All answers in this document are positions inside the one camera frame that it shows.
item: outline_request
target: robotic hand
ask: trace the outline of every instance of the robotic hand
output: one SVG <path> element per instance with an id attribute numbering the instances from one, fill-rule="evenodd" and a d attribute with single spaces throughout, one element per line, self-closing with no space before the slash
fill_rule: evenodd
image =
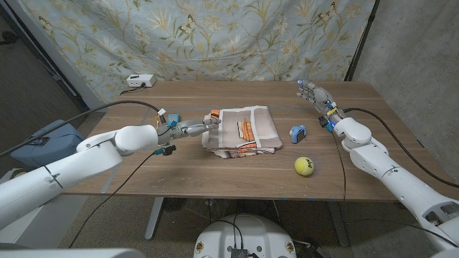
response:
<path id="1" fill-rule="evenodd" d="M 201 135 L 204 132 L 218 129 L 221 120 L 210 118 L 206 120 L 186 120 L 171 125 L 162 125 L 158 128 L 158 144 L 169 143 L 170 140 Z"/>
<path id="2" fill-rule="evenodd" d="M 301 92 L 296 93 L 296 95 L 313 103 L 320 114 L 326 115 L 328 111 L 336 107 L 333 97 L 324 88 L 312 82 L 306 83 L 304 80 L 298 80 L 298 84 Z"/>
<path id="3" fill-rule="evenodd" d="M 327 128 L 331 132 L 334 126 L 346 117 L 343 110 L 336 107 L 336 103 L 328 90 L 312 82 L 306 83 L 304 80 L 298 80 L 298 85 L 301 92 L 296 93 L 296 95 L 314 104 L 316 110 L 322 115 L 319 118 L 322 128 Z"/>

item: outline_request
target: power cord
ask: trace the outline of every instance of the power cord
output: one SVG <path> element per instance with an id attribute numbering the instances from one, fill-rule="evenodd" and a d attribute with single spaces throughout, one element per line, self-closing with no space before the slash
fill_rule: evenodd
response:
<path id="1" fill-rule="evenodd" d="M 133 88 L 132 90 L 124 90 L 124 91 L 122 91 L 122 92 L 120 93 L 120 95 L 122 95 L 122 94 L 124 94 L 124 93 L 127 93 L 127 92 L 138 91 L 138 90 L 140 90 L 140 89 L 144 88 L 144 87 L 145 87 L 145 85 L 146 85 L 146 84 L 145 84 L 145 82 L 142 82 L 142 84 L 141 84 L 141 86 L 140 86 L 140 87 L 137 87 L 137 88 Z"/>
<path id="2" fill-rule="evenodd" d="M 233 234 L 235 235 L 235 248 L 236 248 L 236 231 L 235 231 L 235 227 L 236 227 L 236 218 L 237 218 L 237 215 L 239 215 L 238 213 L 235 215 L 235 219 L 232 221 L 232 232 Z M 242 235 L 241 235 L 241 249 L 244 249 L 244 244 L 242 243 Z"/>
<path id="3" fill-rule="evenodd" d="M 171 128 L 172 128 L 172 127 L 169 126 L 169 127 L 167 128 L 167 130 L 165 130 L 162 134 L 158 135 L 158 137 L 161 136 L 161 135 L 163 135 L 164 133 L 167 133 L 167 131 L 169 131 Z"/>
<path id="4" fill-rule="evenodd" d="M 282 221 L 280 220 L 280 216 L 279 216 L 278 206 L 275 204 L 274 200 L 273 200 L 273 205 L 274 205 L 275 213 L 276 213 L 276 215 L 278 215 L 279 225 L 280 225 L 280 227 L 283 227 Z"/>
<path id="5" fill-rule="evenodd" d="M 212 213 L 210 211 L 210 199 L 207 199 L 207 204 L 209 204 L 209 225 L 212 224 Z"/>
<path id="6" fill-rule="evenodd" d="M 447 184 L 447 185 L 452 186 L 452 187 L 459 188 L 458 184 L 451 183 L 451 182 L 448 182 L 448 181 L 446 181 L 444 179 L 441 179 L 438 176 L 436 176 L 434 173 L 432 173 L 428 169 L 426 169 L 426 167 L 424 167 L 419 161 L 417 161 L 417 159 L 415 157 L 413 157 L 413 155 L 411 155 L 411 153 L 403 146 L 402 142 L 400 142 L 400 140 L 397 138 L 397 136 L 395 136 L 395 134 L 392 132 L 392 130 L 390 130 L 389 126 L 387 126 L 387 124 L 379 116 L 377 116 L 373 112 L 370 112 L 370 111 L 362 109 L 362 108 L 347 108 L 347 109 L 344 109 L 343 112 L 347 113 L 349 111 L 354 111 L 354 110 L 370 114 L 374 118 L 379 120 L 379 122 L 381 122 L 381 124 L 387 129 L 387 131 L 390 133 L 390 135 L 392 135 L 394 140 L 398 143 L 400 148 L 402 148 L 402 150 L 408 155 L 408 157 L 410 157 L 425 173 L 429 174 L 429 176 L 432 176 L 433 178 L 437 179 L 438 181 L 440 181 L 440 182 L 442 182 L 444 184 Z"/>
<path id="7" fill-rule="evenodd" d="M 218 221 L 218 222 L 224 222 L 224 223 L 231 224 L 231 225 L 233 226 L 233 229 L 236 228 L 236 229 L 238 230 L 239 235 L 240 235 L 240 237 L 241 237 L 241 249 L 242 249 L 242 248 L 244 247 L 244 242 L 243 242 L 243 240 L 242 240 L 242 233 L 241 233 L 241 230 L 239 229 L 239 227 L 236 226 L 236 224 L 234 224 L 234 223 L 231 223 L 231 222 L 228 222 L 228 221 L 224 221 L 224 220 L 221 220 L 221 219 L 218 219 L 218 220 L 216 220 L 216 221 L 214 221 L 214 222 L 217 222 L 217 221 Z M 236 232 L 235 232 L 235 248 L 237 248 L 237 247 L 236 247 Z"/>
<path id="8" fill-rule="evenodd" d="M 335 135 L 333 133 L 331 133 L 331 135 L 333 136 L 333 139 L 335 140 L 336 150 L 338 151 L 339 160 L 341 161 L 341 167 L 343 168 L 343 177 L 344 177 L 343 201 L 346 201 L 346 172 L 344 170 L 343 158 L 341 157 L 341 152 L 339 151 L 338 142 L 336 141 Z"/>
<path id="9" fill-rule="evenodd" d="M 41 138 L 41 137 L 45 136 L 45 135 L 48 134 L 48 133 L 51 133 L 52 131 L 54 131 L 54 130 L 56 130 L 56 129 L 61 128 L 62 126 L 66 125 L 66 124 L 68 124 L 68 123 L 70 123 L 70 122 L 72 122 L 73 120 L 76 120 L 76 119 L 81 118 L 81 117 L 83 117 L 83 116 L 89 115 L 90 113 L 93 113 L 93 112 L 95 112 L 95 111 L 102 110 L 102 109 L 104 109 L 104 108 L 108 108 L 108 107 L 111 107 L 111 106 L 114 106 L 114 105 L 118 105 L 118 104 L 126 104 L 126 103 L 144 105 L 144 106 L 146 106 L 146 107 L 149 107 L 149 108 L 155 110 L 156 112 L 159 111 L 159 109 L 156 108 L 155 106 L 153 106 L 153 105 L 151 105 L 151 104 L 148 104 L 148 103 L 146 103 L 146 102 L 137 101 L 137 100 L 121 100 L 121 101 L 115 101 L 115 102 L 112 102 L 112 103 L 108 103 L 108 104 L 105 104 L 105 105 L 101 105 L 100 107 L 97 107 L 97 108 L 95 108 L 95 109 L 88 110 L 88 111 L 83 112 L 83 113 L 81 113 L 81 114 L 79 114 L 79 115 L 76 115 L 76 116 L 74 116 L 73 118 L 70 118 L 69 120 L 66 120 L 66 121 L 63 122 L 63 123 L 60 123 L 59 125 L 56 125 L 56 126 L 54 126 L 53 128 L 51 128 L 51 129 L 49 129 L 49 130 L 47 130 L 47 131 L 45 131 L 45 132 L 43 132 L 43 133 L 40 133 L 39 135 L 36 135 L 36 136 L 34 136 L 34 137 L 32 137 L 32 138 L 29 138 L 29 139 L 25 140 L 23 143 L 18 144 L 18 145 L 16 145 L 16 146 L 14 146 L 13 148 L 10 148 L 10 149 L 8 149 L 8 150 L 6 150 L 6 151 L 0 153 L 0 158 L 3 157 L 3 156 L 5 156 L 5 155 L 10 154 L 11 152 L 13 152 L 13 151 L 15 151 L 15 150 L 17 150 L 17 149 L 19 149 L 19 148 L 21 148 L 21 147 L 23 147 L 23 146 L 29 144 L 29 143 L 31 143 L 32 141 L 34 141 L 34 140 L 36 140 L 36 139 L 38 139 L 38 138 Z M 164 119 L 164 116 L 160 115 L 160 119 L 161 119 L 161 122 L 162 122 L 162 123 L 166 123 L 166 119 Z"/>
<path id="10" fill-rule="evenodd" d="M 453 245 L 454 247 L 459 247 L 456 243 L 450 241 L 449 239 L 445 238 L 444 236 L 441 236 L 433 231 L 430 231 L 429 229 L 425 229 L 421 226 L 415 226 L 415 225 L 411 225 L 411 224 L 408 224 L 408 223 L 403 223 L 403 222 L 398 222 L 398 221 L 390 221 L 390 220 L 386 220 L 386 219 L 357 219 L 355 221 L 344 221 L 343 222 L 345 224 L 350 224 L 350 223 L 356 223 L 356 222 L 361 222 L 361 221 L 379 221 L 379 222 L 389 222 L 389 223 L 393 223 L 393 224 L 400 224 L 400 225 L 404 225 L 404 226 L 411 226 L 412 228 L 414 229 L 420 229 L 420 230 L 423 230 L 423 231 L 426 231 L 428 233 L 431 233 L 432 235 L 436 236 L 436 237 L 439 237 L 443 240 L 445 240 L 446 242 L 448 242 L 449 244 Z"/>
<path id="11" fill-rule="evenodd" d="M 77 240 L 78 236 L 80 235 L 81 231 L 83 230 L 83 227 L 86 225 L 86 222 L 91 218 L 91 216 L 106 202 L 108 201 L 112 196 L 114 196 L 118 190 L 121 189 L 121 187 L 123 187 L 127 182 L 128 180 L 134 175 L 134 173 L 151 157 L 155 155 L 155 153 L 152 153 L 150 154 L 148 157 L 146 157 L 145 160 L 142 161 L 142 163 L 140 165 L 138 165 L 138 167 L 136 169 L 134 169 L 134 171 L 129 175 L 129 177 L 124 181 L 124 183 L 121 184 L 120 187 L 118 187 L 107 199 L 105 199 L 102 203 L 100 203 L 95 209 L 93 212 L 91 212 L 91 214 L 89 215 L 88 218 L 86 218 L 85 222 L 83 222 L 83 225 L 80 227 L 80 230 L 78 230 L 78 233 L 75 235 L 75 237 L 73 238 L 72 240 L 72 243 L 70 244 L 69 248 L 72 248 L 73 244 L 75 243 L 75 241 Z"/>

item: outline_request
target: wooden table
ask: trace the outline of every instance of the wooden table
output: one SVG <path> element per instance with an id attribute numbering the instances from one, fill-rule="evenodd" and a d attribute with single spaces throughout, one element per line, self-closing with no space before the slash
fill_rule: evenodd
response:
<path id="1" fill-rule="evenodd" d="M 450 178 L 431 155 L 417 142 L 410 130 L 395 115 L 373 87 L 365 82 L 318 82 L 335 98 L 340 108 L 364 108 L 379 115 L 424 166 L 441 178 Z M 201 137 L 175 140 L 171 156 L 153 156 L 117 193 L 120 195 L 227 198 L 342 200 L 344 177 L 336 144 L 331 134 L 318 124 L 318 113 L 299 97 L 296 82 L 157 82 L 152 88 L 121 95 L 119 100 L 140 100 L 167 113 L 180 113 L 181 120 L 203 118 L 211 109 L 267 105 L 283 147 L 275 154 L 221 159 L 208 153 Z M 147 107 L 112 107 L 91 135 L 117 130 L 127 125 L 156 124 L 155 112 Z M 348 113 L 366 125 L 373 136 L 386 145 L 390 156 L 408 171 L 441 194 L 459 199 L 459 191 L 428 176 L 397 145 L 379 121 L 365 113 Z M 294 125 L 307 127 L 306 140 L 292 144 L 289 130 Z M 396 198 L 372 176 L 357 169 L 349 153 L 339 149 L 346 171 L 346 200 L 395 201 Z M 106 194 L 114 192 L 142 162 L 148 152 L 126 157 L 115 173 Z M 307 156 L 315 165 L 309 177 L 295 172 L 298 157 Z M 100 194 L 111 172 L 91 178 L 69 189 L 66 194 Z"/>

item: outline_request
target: yellow tennis ball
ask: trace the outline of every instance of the yellow tennis ball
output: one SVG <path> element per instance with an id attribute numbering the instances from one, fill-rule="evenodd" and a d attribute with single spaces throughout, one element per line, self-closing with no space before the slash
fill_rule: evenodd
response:
<path id="1" fill-rule="evenodd" d="M 309 176 L 314 170 L 314 163 L 308 157 L 300 157 L 295 161 L 295 170 L 300 175 Z"/>

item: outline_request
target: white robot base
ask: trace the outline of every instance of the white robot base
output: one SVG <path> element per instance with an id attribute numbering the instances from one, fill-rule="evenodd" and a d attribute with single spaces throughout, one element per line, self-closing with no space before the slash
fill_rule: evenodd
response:
<path id="1" fill-rule="evenodd" d="M 233 229 L 234 220 L 235 215 L 230 215 L 208 226 L 196 240 L 193 257 L 296 258 L 292 239 L 276 223 L 262 216 L 238 214 L 235 225 L 241 231 L 241 242 L 238 230 Z"/>

